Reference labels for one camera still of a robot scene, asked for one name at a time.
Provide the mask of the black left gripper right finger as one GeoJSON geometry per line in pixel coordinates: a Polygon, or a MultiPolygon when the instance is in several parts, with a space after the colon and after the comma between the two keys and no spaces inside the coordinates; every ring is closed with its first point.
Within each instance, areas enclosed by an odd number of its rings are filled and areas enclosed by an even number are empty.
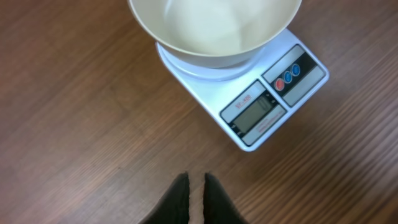
{"type": "Polygon", "coordinates": [[[211,173],[205,173],[203,217],[204,224],[247,224],[220,181],[211,173]]]}

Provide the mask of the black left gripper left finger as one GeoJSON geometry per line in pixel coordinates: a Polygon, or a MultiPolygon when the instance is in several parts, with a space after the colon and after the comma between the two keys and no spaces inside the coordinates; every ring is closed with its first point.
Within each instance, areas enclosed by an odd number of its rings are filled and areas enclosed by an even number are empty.
{"type": "Polygon", "coordinates": [[[190,181],[188,173],[179,174],[154,209],[141,224],[187,224],[190,220],[190,181]]]}

